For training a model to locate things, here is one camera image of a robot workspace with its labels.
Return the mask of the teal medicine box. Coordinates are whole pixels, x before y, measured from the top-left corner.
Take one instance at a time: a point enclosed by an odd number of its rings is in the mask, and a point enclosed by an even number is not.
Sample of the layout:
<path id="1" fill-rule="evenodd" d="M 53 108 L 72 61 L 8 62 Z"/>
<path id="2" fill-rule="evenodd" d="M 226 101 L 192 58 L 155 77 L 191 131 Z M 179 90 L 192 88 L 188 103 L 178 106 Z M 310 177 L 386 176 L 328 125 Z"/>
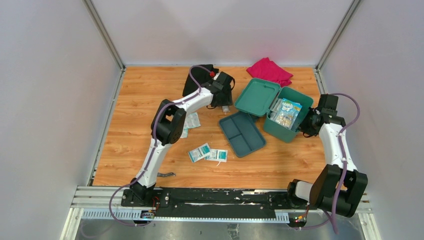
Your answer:
<path id="1" fill-rule="evenodd" d="M 283 98 L 302 106 L 291 129 L 274 122 L 278 105 Z M 290 143 L 298 134 L 298 127 L 313 103 L 314 100 L 311 97 L 288 86 L 281 87 L 274 82 L 253 78 L 236 100 L 235 107 L 241 112 L 257 117 L 266 117 L 263 126 L 264 131 L 285 143 Z"/>

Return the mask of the light blue mask packet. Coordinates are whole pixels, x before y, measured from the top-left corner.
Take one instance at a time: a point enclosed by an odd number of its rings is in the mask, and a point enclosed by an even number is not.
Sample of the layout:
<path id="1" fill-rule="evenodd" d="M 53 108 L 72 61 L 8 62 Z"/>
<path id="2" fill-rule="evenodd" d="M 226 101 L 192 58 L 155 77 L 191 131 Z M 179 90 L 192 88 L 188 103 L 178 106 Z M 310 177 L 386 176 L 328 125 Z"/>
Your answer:
<path id="1" fill-rule="evenodd" d="M 287 129 L 291 129 L 301 109 L 302 105 L 300 103 L 282 98 L 280 104 L 277 106 L 278 111 L 273 121 Z"/>

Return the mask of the small white blue bottle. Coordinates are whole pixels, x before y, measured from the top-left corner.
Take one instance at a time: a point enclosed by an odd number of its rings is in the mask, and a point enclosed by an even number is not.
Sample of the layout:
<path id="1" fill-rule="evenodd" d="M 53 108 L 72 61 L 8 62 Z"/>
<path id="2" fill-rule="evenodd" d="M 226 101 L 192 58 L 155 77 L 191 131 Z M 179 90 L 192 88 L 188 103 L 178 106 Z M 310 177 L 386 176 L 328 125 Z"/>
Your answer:
<path id="1" fill-rule="evenodd" d="M 231 111 L 230 111 L 230 107 L 228 106 L 228 105 L 224 105 L 224 106 L 222 106 L 221 107 L 222 108 L 222 112 L 225 114 L 225 115 L 227 115 L 227 114 L 229 114 Z"/>

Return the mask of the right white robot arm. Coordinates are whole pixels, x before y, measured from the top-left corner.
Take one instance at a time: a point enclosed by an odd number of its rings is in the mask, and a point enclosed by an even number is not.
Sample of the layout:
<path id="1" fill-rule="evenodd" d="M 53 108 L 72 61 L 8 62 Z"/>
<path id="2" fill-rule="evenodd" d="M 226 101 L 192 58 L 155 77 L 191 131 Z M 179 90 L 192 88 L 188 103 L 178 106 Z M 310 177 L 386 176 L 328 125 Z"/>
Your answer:
<path id="1" fill-rule="evenodd" d="M 351 100 L 356 116 L 350 121 L 338 115 L 339 97 Z M 324 147 L 325 163 L 315 182 L 294 179 L 287 187 L 286 204 L 298 209 L 303 204 L 350 218 L 356 212 L 368 185 L 368 177 L 358 170 L 347 144 L 347 129 L 360 116 L 358 102 L 345 93 L 322 94 L 317 107 L 309 108 L 298 130 L 304 137 L 319 137 Z"/>

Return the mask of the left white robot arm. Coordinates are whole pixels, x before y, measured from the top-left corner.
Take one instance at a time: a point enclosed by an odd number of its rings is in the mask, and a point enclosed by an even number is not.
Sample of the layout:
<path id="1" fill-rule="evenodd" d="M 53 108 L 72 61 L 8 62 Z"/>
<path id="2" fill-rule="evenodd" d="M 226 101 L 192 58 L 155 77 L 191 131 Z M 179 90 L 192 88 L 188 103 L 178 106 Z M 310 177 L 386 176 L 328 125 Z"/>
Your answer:
<path id="1" fill-rule="evenodd" d="M 129 188 L 140 206 L 149 206 L 154 197 L 159 168 L 173 144 L 182 136 L 188 115 L 198 109 L 230 106 L 235 80 L 221 71 L 207 71 L 200 80 L 189 73 L 182 94 L 177 100 L 164 99 L 151 123 L 151 141 L 143 165 Z"/>

